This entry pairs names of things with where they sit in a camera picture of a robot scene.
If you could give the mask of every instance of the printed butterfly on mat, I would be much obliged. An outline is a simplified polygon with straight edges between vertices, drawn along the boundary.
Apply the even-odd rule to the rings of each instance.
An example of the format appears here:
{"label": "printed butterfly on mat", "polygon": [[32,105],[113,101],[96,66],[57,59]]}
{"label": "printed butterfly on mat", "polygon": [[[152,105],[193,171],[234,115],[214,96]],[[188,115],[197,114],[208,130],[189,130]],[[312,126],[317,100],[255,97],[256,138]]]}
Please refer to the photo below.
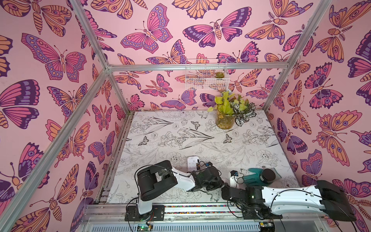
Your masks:
{"label": "printed butterfly on mat", "polygon": [[277,118],[277,130],[277,135],[281,143],[285,141],[285,143],[287,143],[287,150],[293,155],[295,155],[296,152],[301,153],[308,149],[308,146],[303,140],[301,140],[299,137],[291,135],[292,132],[287,129],[285,123],[280,118]]}
{"label": "printed butterfly on mat", "polygon": [[104,161],[105,155],[110,156],[112,154],[112,144],[114,143],[115,132],[112,131],[106,141],[94,142],[89,145],[88,152],[93,155],[93,157],[98,157],[98,162],[101,164]]}
{"label": "printed butterfly on mat", "polygon": [[342,32],[346,32],[351,29],[352,26],[348,25],[362,17],[370,9],[371,1],[362,1],[356,3],[349,10],[345,7],[339,10],[339,12],[334,12],[334,5],[332,5],[329,11],[330,23],[339,29],[343,29],[341,31],[336,28],[329,29],[327,32],[334,37],[328,37],[319,41],[316,45],[314,45],[311,52],[314,52],[317,48],[319,48],[322,53],[327,52],[327,56],[331,60],[339,63],[343,62],[343,47],[341,46],[340,40],[336,36],[339,35],[339,38],[344,41],[345,36],[342,34]]}
{"label": "printed butterfly on mat", "polygon": [[125,36],[122,41],[121,45],[124,48],[133,48],[134,50],[138,50],[143,48],[144,50],[154,53],[158,49],[158,44],[156,43],[157,40],[160,42],[167,42],[173,36],[170,34],[169,30],[166,28],[169,19],[166,16],[167,7],[162,5],[161,3],[155,6],[147,19],[147,28],[143,27],[144,30],[142,32],[135,32],[133,34],[129,34]]}
{"label": "printed butterfly on mat", "polygon": [[79,89],[76,91],[76,94],[74,94],[75,91],[73,91],[73,93],[69,91],[70,94],[68,94],[63,90],[52,86],[49,86],[47,89],[54,98],[55,103],[58,106],[61,106],[66,122],[68,118],[71,116],[72,112],[76,109],[77,105],[80,104],[82,98],[87,93],[88,85],[87,84],[81,85]]}
{"label": "printed butterfly on mat", "polygon": [[12,84],[0,94],[0,126],[8,128],[7,117],[21,129],[26,129],[31,119],[39,115],[32,107],[18,105],[37,105],[39,103],[40,87],[35,80],[24,80]]}
{"label": "printed butterfly on mat", "polygon": [[298,81],[298,83],[295,86],[295,89],[292,91],[292,93],[289,94],[287,97],[287,102],[289,105],[291,105],[294,108],[291,108],[287,111],[288,114],[294,114],[291,119],[291,126],[295,129],[299,127],[300,130],[304,131],[307,134],[312,133],[312,129],[309,126],[308,121],[304,118],[304,116],[299,112],[302,111],[301,104],[300,103],[300,97],[301,97],[301,90],[302,90],[302,83],[301,80]]}
{"label": "printed butterfly on mat", "polygon": [[244,72],[239,75],[238,79],[236,81],[234,81],[233,83],[229,83],[228,84],[228,88],[233,91],[234,90],[234,87],[236,87],[236,89],[242,93],[242,87],[241,85],[243,86],[246,86],[246,87],[252,87],[254,85],[256,85],[257,83],[257,77],[259,76],[259,74],[261,73],[262,69],[254,69],[253,71],[249,72],[246,76],[244,76],[240,81],[238,81],[238,79],[240,78],[240,76],[242,74],[244,74]]}
{"label": "printed butterfly on mat", "polygon": [[12,47],[13,40],[0,35],[0,77],[8,76],[7,73],[10,70],[10,63],[6,60],[6,57],[2,57],[2,55],[8,54]]}
{"label": "printed butterfly on mat", "polygon": [[138,144],[138,146],[141,146],[141,145],[147,145],[147,142],[149,142],[150,140],[147,139],[147,136],[144,136],[143,140]]}
{"label": "printed butterfly on mat", "polygon": [[[365,82],[371,80],[371,63],[369,62],[371,61],[370,49],[371,31],[369,31],[361,40],[355,52],[357,55],[362,56],[367,60],[358,57],[350,58],[348,61],[348,67],[350,67],[348,77],[353,78],[365,74],[360,81]],[[365,103],[371,105],[371,81],[359,88],[359,90],[357,90],[357,95],[364,97],[366,99]]]}
{"label": "printed butterfly on mat", "polygon": [[276,56],[275,54],[273,53],[267,53],[265,54],[264,58],[265,58],[265,61],[266,62],[287,62],[290,58],[290,53],[289,54],[286,54],[284,55],[283,57],[278,54],[281,58],[278,58],[278,56]]}
{"label": "printed butterfly on mat", "polygon": [[[148,10],[145,2],[143,0],[133,0],[140,7]],[[121,19],[130,19],[133,15],[133,6],[131,5],[130,0],[117,0],[117,1],[108,1],[108,0],[93,0],[90,4],[91,7],[95,10],[100,10],[103,12],[114,13],[117,12],[117,17]]]}
{"label": "printed butterfly on mat", "polygon": [[287,21],[285,19],[279,18],[289,18],[300,15],[307,11],[313,5],[313,3],[310,3],[305,7],[301,8],[298,7],[298,4],[295,1],[291,1],[289,3],[289,0],[270,0],[270,5],[272,7],[273,13],[277,16],[277,18],[275,19],[275,16],[271,12],[268,12],[268,16],[270,19],[262,22],[262,24],[267,24],[271,22],[273,23],[250,31],[245,35],[246,38],[250,39],[264,39],[265,37],[267,37],[268,39],[277,38],[280,40],[279,44],[282,45],[285,40],[285,33],[277,25],[285,25],[287,24]]}
{"label": "printed butterfly on mat", "polygon": [[166,94],[168,92],[173,91],[173,89],[169,87],[170,83],[165,81],[164,77],[161,74],[157,74],[157,84],[152,80],[151,82],[153,85],[146,85],[148,88],[151,89],[144,89],[140,91],[142,94],[151,94],[154,97],[158,95],[160,95],[160,97],[166,97]]}
{"label": "printed butterfly on mat", "polygon": [[139,108],[145,106],[144,102],[139,99],[138,94],[132,95],[130,97],[130,101],[128,99],[126,99],[126,100],[128,102],[129,110],[138,110]]}
{"label": "printed butterfly on mat", "polygon": [[76,209],[76,213],[73,216],[70,232],[75,232],[81,223],[82,217],[85,215],[85,209],[87,205],[93,203],[94,199],[90,196],[93,195],[93,189],[98,187],[99,172],[96,172],[96,168],[93,162],[89,162],[85,172],[85,191],[82,190],[82,197],[84,197],[79,206]]}
{"label": "printed butterfly on mat", "polygon": [[187,105],[194,105],[196,104],[196,100],[194,99],[196,97],[196,90],[194,88],[188,89],[184,91],[181,97],[178,97],[178,99],[173,98],[173,100],[164,101],[160,105],[162,107],[167,108],[175,108],[177,110],[184,110]]}
{"label": "printed butterfly on mat", "polygon": [[94,104],[92,105],[93,113],[95,114],[95,122],[98,123],[98,128],[100,131],[103,128],[108,130],[108,123],[111,121],[112,107],[109,107],[107,110],[107,106],[104,106],[103,110],[102,105],[100,105],[99,108],[100,110]]}
{"label": "printed butterfly on mat", "polygon": [[257,99],[267,98],[268,94],[270,93],[274,84],[276,83],[276,79],[274,77],[275,77],[275,75],[274,76],[269,76],[267,78],[266,82],[265,82],[265,87],[260,86],[260,88],[262,88],[262,89],[247,92],[246,96],[250,95],[253,98],[257,98]]}
{"label": "printed butterfly on mat", "polygon": [[0,5],[6,12],[17,17],[26,16],[31,9],[35,11],[33,13],[33,21],[36,30],[41,35],[43,29],[43,19],[40,14],[43,15],[46,24],[58,36],[64,36],[66,29],[63,27],[71,19],[71,11],[63,6],[49,5],[40,7],[40,1],[28,1],[28,0],[11,0],[11,1],[0,1]]}
{"label": "printed butterfly on mat", "polygon": [[55,219],[57,219],[58,221],[62,221],[62,210],[60,209],[58,203],[65,205],[65,204],[71,203],[75,199],[77,192],[78,192],[78,187],[76,186],[78,173],[79,173],[79,165],[76,164],[75,166],[72,167],[72,169],[69,171],[68,175],[66,176],[66,179],[63,181],[62,186],[56,198],[54,198],[55,196],[55,193],[54,193],[53,197],[50,198],[50,200],[38,201],[38,202],[50,203],[50,205],[46,208],[39,209],[35,212],[32,212],[18,219],[15,225],[13,226],[11,232],[46,231],[49,225],[51,211],[53,211],[53,216]]}
{"label": "printed butterfly on mat", "polygon": [[121,106],[117,105],[117,104],[115,105],[115,111],[117,112],[117,118],[119,120],[121,120],[121,119],[123,119],[123,118],[126,117],[126,113],[125,113],[124,109]]}
{"label": "printed butterfly on mat", "polygon": [[363,219],[361,213],[367,218],[370,218],[369,213],[362,206],[370,206],[371,201],[369,200],[357,200],[354,197],[367,197],[371,195],[371,183],[364,181],[361,183],[355,182],[351,179],[344,179],[344,183],[341,180],[332,180],[334,185],[339,186],[347,194],[348,201],[351,203],[350,207],[353,210],[357,221],[355,225],[361,232],[368,232],[367,223]]}
{"label": "printed butterfly on mat", "polygon": [[79,82],[79,71],[84,69],[86,57],[80,52],[58,53],[48,43],[36,36],[22,33],[22,43],[33,53],[33,57],[45,64],[50,80],[61,80],[63,73],[73,82]]}
{"label": "printed butterfly on mat", "polygon": [[[47,128],[46,133],[49,136],[50,141],[53,141],[55,139],[58,132],[62,128],[58,123],[50,119],[47,121],[47,124],[45,126]],[[89,122],[86,122],[85,124],[83,124],[77,132],[75,128],[74,133],[70,136],[69,139],[67,139],[66,143],[62,147],[62,150],[58,153],[58,156],[57,156],[58,161],[54,165],[54,167],[57,167],[60,161],[63,161],[64,159],[68,158],[71,153],[74,156],[81,156],[81,158],[84,159],[84,157],[82,156],[82,153],[85,150],[85,142],[90,132],[89,129],[90,129]]]}
{"label": "printed butterfly on mat", "polygon": [[278,91],[276,97],[273,99],[273,104],[275,106],[277,106],[281,112],[283,112],[285,110],[285,104],[283,103],[283,97],[285,96],[285,94],[283,94],[283,92],[285,92],[285,90],[287,89],[287,87],[289,86],[289,80],[287,80],[286,82],[284,82],[280,88],[280,90]]}
{"label": "printed butterfly on mat", "polygon": [[314,89],[311,94],[315,94],[314,97],[309,101],[310,106],[313,109],[319,109],[322,106],[328,109],[334,105],[334,103],[339,103],[343,98],[343,95],[338,91],[332,89],[324,89],[329,86],[325,84],[331,79],[329,78],[325,82],[327,76],[330,74],[332,63],[325,63],[323,66],[316,67],[314,74],[310,75],[305,81],[306,89]]}
{"label": "printed butterfly on mat", "polygon": [[175,0],[172,5],[182,10],[187,9],[190,18],[203,18],[208,10],[217,10],[222,0]]}
{"label": "printed butterfly on mat", "polygon": [[230,13],[223,19],[220,25],[217,23],[220,19],[216,20],[214,26],[210,25],[194,25],[183,30],[185,37],[193,42],[199,42],[199,46],[204,48],[206,46],[215,46],[215,36],[220,40],[223,34],[227,42],[231,42],[236,36],[242,34],[242,30],[235,27],[244,27],[251,15],[251,7],[244,7]]}
{"label": "printed butterfly on mat", "polygon": [[347,110],[346,112],[334,114],[334,116],[330,114],[326,114],[322,117],[317,114],[317,116],[319,117],[319,126],[322,128],[322,131],[318,133],[317,139],[312,140],[312,142],[317,141],[322,148],[327,149],[327,152],[330,153],[337,162],[349,166],[347,153],[336,138],[339,138],[338,134],[346,134],[339,133],[338,131],[353,125],[360,119],[362,113],[357,112],[357,110],[352,112]]}
{"label": "printed butterfly on mat", "polygon": [[[129,57],[126,57],[122,54],[117,54],[118,58],[120,59],[123,65],[135,65],[134,61]],[[139,78],[138,74],[148,74],[151,71],[125,71],[120,72],[122,75],[115,76],[115,79],[118,83],[126,83],[128,85],[136,85],[138,89],[141,89],[140,83],[134,79]]]}
{"label": "printed butterfly on mat", "polygon": [[[257,62],[257,56],[260,52],[259,48],[256,47],[256,43],[251,41],[246,45],[244,50],[241,53],[240,57],[240,51],[238,51],[238,56],[235,55],[234,52],[232,54],[236,57],[234,58],[231,55],[228,55],[226,53],[218,53],[218,56],[216,57],[218,59],[218,63],[249,63],[249,62]],[[232,74],[236,70],[235,69],[229,69],[228,73]]]}
{"label": "printed butterfly on mat", "polygon": [[302,175],[302,184],[304,186],[317,185],[316,175],[322,168],[322,153],[315,149],[312,154],[308,155],[308,159],[300,159],[300,166],[305,172],[305,175]]}

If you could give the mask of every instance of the wire basket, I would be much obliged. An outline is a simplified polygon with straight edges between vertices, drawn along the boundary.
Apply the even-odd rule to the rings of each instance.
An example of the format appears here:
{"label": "wire basket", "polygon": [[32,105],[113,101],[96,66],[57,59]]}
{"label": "wire basket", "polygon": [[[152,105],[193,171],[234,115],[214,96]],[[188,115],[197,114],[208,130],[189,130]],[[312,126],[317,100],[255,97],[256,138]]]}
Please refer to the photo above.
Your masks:
{"label": "wire basket", "polygon": [[[202,89],[202,90],[219,90],[224,91],[228,88],[229,73],[226,63],[202,64],[200,60],[205,59],[188,59],[187,61],[195,62],[197,65],[192,65],[187,62],[185,65],[185,87],[186,89]],[[218,72],[224,73],[223,78],[215,78]]]}

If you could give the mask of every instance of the table surface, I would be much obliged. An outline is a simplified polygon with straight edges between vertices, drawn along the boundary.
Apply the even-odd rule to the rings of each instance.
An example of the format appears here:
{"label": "table surface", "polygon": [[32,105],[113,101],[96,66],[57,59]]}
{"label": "table surface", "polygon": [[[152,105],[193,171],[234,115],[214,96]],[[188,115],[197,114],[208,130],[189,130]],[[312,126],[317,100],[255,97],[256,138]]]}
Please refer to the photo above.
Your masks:
{"label": "table surface", "polygon": [[[215,112],[145,111],[135,112],[121,154],[107,203],[127,203],[137,197],[135,171],[147,164],[170,160],[171,165],[187,172],[187,157],[198,156],[212,162],[229,183],[230,171],[252,174],[249,168],[275,168],[281,179],[270,187],[300,187],[278,143],[264,111],[244,123],[222,130],[215,124]],[[225,202],[221,189],[186,192],[172,188],[156,198],[155,203]]]}

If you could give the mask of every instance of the wall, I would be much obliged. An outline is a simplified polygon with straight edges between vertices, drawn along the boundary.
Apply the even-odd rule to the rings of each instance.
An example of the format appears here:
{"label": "wall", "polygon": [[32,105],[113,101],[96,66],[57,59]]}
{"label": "wall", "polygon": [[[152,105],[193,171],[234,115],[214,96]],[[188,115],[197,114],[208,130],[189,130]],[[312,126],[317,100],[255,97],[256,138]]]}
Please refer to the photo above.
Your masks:
{"label": "wall", "polygon": [[[368,232],[371,34],[365,25],[371,1],[339,0],[333,7],[319,24],[311,52],[294,67],[298,75],[289,75],[270,106],[269,118],[299,182],[307,186],[320,179],[344,188],[358,230]],[[309,71],[300,73],[306,64]],[[340,227],[353,231],[349,222]]]}

